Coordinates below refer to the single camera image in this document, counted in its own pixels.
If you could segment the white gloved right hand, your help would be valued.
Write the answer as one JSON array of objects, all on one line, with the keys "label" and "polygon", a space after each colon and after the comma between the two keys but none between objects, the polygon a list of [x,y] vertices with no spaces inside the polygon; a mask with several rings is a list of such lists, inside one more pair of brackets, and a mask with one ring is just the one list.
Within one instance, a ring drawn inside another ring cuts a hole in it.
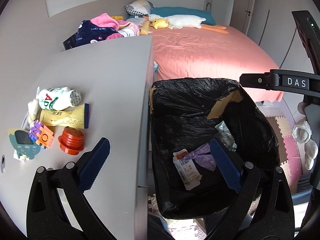
[{"label": "white gloved right hand", "polygon": [[304,102],[300,102],[297,106],[298,112],[304,115],[304,117],[294,125],[292,136],[297,143],[304,145],[304,166],[308,171],[311,171],[318,155],[318,145],[311,139],[312,129],[306,118],[306,106],[307,104]]}]

